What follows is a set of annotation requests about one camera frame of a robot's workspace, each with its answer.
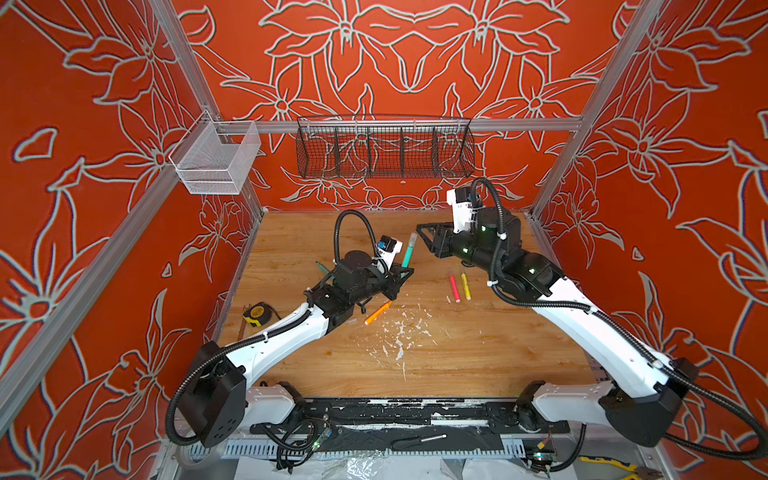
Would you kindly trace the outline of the pink highlighter pen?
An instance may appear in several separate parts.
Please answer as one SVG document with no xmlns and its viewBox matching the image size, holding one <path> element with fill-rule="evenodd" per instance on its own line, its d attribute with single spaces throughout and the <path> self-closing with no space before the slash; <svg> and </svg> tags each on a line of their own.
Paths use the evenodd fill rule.
<svg viewBox="0 0 768 480">
<path fill-rule="evenodd" d="M 449 283 L 450 283 L 451 290 L 452 290 L 453 300 L 456 303 L 459 303 L 461 301 L 461 295 L 460 295 L 460 292 L 459 292 L 458 284 L 456 282 L 456 278 L 455 278 L 455 276 L 453 274 L 449 274 L 448 275 L 448 279 L 449 279 Z"/>
</svg>

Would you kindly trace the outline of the yellow highlighter pen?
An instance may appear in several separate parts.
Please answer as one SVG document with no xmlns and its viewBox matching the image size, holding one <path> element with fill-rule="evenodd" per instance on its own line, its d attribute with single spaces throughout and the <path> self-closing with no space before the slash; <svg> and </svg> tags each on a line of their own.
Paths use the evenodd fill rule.
<svg viewBox="0 0 768 480">
<path fill-rule="evenodd" d="M 468 277 L 465 273 L 461 273 L 460 277 L 461 277 L 462 289 L 465 295 L 465 299 L 467 301 L 470 301 L 472 299 L 472 295 L 471 295 Z"/>
</svg>

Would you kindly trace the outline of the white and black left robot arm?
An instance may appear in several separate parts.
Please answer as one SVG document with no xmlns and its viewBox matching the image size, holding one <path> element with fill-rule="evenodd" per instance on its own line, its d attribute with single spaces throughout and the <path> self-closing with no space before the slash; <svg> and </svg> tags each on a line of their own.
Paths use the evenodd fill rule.
<svg viewBox="0 0 768 480">
<path fill-rule="evenodd" d="M 257 406 L 246 398 L 247 391 L 268 370 L 328 335 L 375 296 L 396 300 L 414 269 L 383 260 L 362 266 L 363 257 L 349 253 L 272 327 L 225 347 L 214 341 L 200 347 L 167 407 L 168 439 L 179 446 L 213 447 L 241 425 L 255 424 Z"/>
</svg>

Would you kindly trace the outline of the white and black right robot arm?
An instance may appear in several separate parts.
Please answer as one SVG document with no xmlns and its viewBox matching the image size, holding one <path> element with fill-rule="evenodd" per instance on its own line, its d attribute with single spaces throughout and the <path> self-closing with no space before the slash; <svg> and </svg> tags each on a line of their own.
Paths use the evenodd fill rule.
<svg viewBox="0 0 768 480">
<path fill-rule="evenodd" d="M 518 399 L 524 428 L 573 421 L 609 426 L 644 447 L 662 440 L 689 391 L 684 381 L 698 375 L 689 361 L 672 360 L 610 325 L 555 264 L 523 248 L 521 221 L 510 212 L 499 217 L 485 207 L 468 220 L 420 224 L 416 231 L 436 257 L 494 273 L 502 293 L 556 325 L 607 371 L 607 380 L 590 385 L 529 384 Z"/>
</svg>

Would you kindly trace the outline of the orange highlighter pen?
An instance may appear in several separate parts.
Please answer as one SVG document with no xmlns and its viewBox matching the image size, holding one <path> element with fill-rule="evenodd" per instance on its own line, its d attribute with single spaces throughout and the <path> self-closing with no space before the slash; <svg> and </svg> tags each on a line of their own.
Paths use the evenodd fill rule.
<svg viewBox="0 0 768 480">
<path fill-rule="evenodd" d="M 374 321 L 376 321 L 376 320 L 377 320 L 377 319 L 378 319 L 378 318 L 379 318 L 381 315 L 383 315 L 383 314 L 384 314 L 384 313 L 385 313 L 385 312 L 386 312 L 386 311 L 387 311 L 387 310 L 388 310 L 388 309 L 389 309 L 389 308 L 392 306 L 392 304 L 393 304 L 393 301 L 392 301 L 392 300 L 390 300 L 390 301 L 386 302 L 385 304 L 383 304 L 381 307 L 379 307 L 377 310 L 375 310 L 375 311 L 374 311 L 372 314 L 370 314 L 370 315 L 369 315 L 369 316 L 368 316 L 368 317 L 365 319 L 365 324 L 366 324 L 366 325 L 370 325 L 370 324 L 372 324 L 372 323 L 373 323 Z"/>
</svg>

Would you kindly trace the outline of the yellow black tape measure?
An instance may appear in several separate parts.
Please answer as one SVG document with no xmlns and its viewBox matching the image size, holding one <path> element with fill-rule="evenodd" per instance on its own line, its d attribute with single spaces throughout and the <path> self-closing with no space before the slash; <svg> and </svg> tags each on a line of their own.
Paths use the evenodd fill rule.
<svg viewBox="0 0 768 480">
<path fill-rule="evenodd" d="M 243 312 L 242 318 L 246 324 L 254 328 L 263 327 L 274 319 L 281 319 L 276 310 L 265 302 L 258 302 L 254 305 L 247 306 Z"/>
</svg>

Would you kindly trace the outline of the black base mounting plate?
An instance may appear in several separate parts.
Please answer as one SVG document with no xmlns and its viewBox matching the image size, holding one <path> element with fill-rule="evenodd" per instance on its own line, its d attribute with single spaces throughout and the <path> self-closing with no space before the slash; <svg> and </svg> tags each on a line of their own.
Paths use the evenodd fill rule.
<svg viewBox="0 0 768 480">
<path fill-rule="evenodd" d="M 572 429 L 564 421 L 524 427 L 513 399 L 307 398 L 280 423 L 252 424 L 250 432 L 276 436 L 319 452 L 437 451 L 487 453 L 526 447 Z"/>
</svg>

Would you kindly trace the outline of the clear plastic bin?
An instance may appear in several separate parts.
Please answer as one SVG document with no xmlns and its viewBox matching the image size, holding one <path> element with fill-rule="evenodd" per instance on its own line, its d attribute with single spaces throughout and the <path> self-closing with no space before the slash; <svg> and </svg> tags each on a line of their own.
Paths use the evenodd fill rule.
<svg viewBox="0 0 768 480">
<path fill-rule="evenodd" d="M 237 195 L 261 150 L 255 122 L 227 122 L 203 112 L 169 154 L 174 170 L 193 195 Z"/>
</svg>

